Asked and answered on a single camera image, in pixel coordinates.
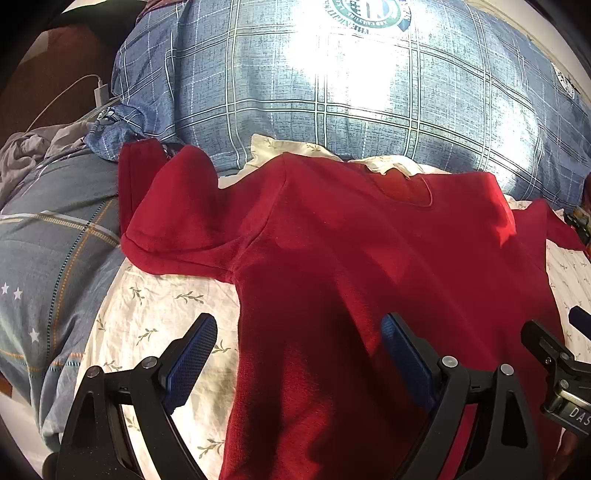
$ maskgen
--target red sweatshirt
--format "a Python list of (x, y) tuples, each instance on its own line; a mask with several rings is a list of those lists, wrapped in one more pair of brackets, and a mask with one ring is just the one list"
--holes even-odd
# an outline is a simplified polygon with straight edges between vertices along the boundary
[(544, 202), (512, 212), (488, 173), (406, 179), (293, 154), (219, 190), (203, 151), (166, 163), (155, 141), (124, 146), (119, 165), (129, 259), (238, 291), (221, 479), (389, 480), (426, 415), (382, 345), (388, 312), (468, 368), (511, 364), (548, 467), (560, 428), (540, 414), (545, 370), (519, 332), (537, 319), (562, 338), (545, 239), (582, 245)]

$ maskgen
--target bed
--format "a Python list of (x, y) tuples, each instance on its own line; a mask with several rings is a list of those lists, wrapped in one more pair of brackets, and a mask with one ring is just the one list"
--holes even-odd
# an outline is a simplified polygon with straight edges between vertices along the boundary
[[(223, 388), (215, 407), (193, 404), (194, 394), (175, 419), (210, 422), (205, 437), (183, 435), (208, 478), (219, 472), (238, 361), (236, 292), (202, 278), (152, 277), (124, 260), (114, 162), (126, 141), (156, 137), (171, 153), (198, 145), (221, 186), (295, 149), (373, 156), (377, 168), (408, 174), (490, 171), (512, 206), (538, 197), (557, 210), (579, 204), (591, 170), (589, 108), (573, 87), (583, 82), (526, 34), (461, 0), (390, 3), (399, 23), (371, 32), (306, 0), (189, 0), (137, 24), (115, 60), (121, 104), (101, 113), (88, 149), (27, 176), (0, 217), (0, 286), (8, 287), (0, 300), (12, 302), (0, 307), (0, 369), (33, 405), (52, 449), (87, 366), (129, 368), (208, 309), (222, 335), (207, 385)], [(548, 247), (559, 308), (585, 308), (588, 262)], [(32, 291), (44, 294), (29, 303)], [(148, 309), (160, 319), (148, 321)], [(182, 321), (173, 326), (173, 317)], [(561, 317), (567, 346), (587, 358), (586, 341), (568, 330), (562, 309)], [(139, 446), (130, 411), (128, 422)]]

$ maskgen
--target wrinkled gray fabric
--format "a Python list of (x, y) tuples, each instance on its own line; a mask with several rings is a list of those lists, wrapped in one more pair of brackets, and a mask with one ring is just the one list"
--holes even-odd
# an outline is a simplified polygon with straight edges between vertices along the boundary
[(81, 147), (91, 124), (40, 127), (29, 133), (12, 134), (0, 149), (0, 209), (27, 174), (43, 159)]
[(0, 150), (0, 208), (14, 187), (45, 158), (51, 139), (62, 127), (41, 127), (27, 134), (18, 132), (8, 137)]
[(0, 371), (59, 448), (76, 375), (124, 255), (117, 165), (88, 149), (41, 162), (0, 215)]

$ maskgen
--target green circular logo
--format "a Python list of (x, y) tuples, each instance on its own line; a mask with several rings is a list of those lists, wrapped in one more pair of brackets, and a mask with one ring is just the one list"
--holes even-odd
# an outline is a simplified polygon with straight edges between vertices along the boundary
[(402, 20), (397, 0), (329, 0), (343, 20), (362, 28), (388, 28)]

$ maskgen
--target star pattern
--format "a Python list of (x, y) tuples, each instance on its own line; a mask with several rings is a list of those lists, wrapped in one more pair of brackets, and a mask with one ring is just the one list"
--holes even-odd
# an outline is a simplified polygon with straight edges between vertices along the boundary
[(36, 331), (34, 328), (31, 329), (29, 336), (31, 337), (31, 343), (35, 343), (35, 342), (39, 343), (39, 332)]

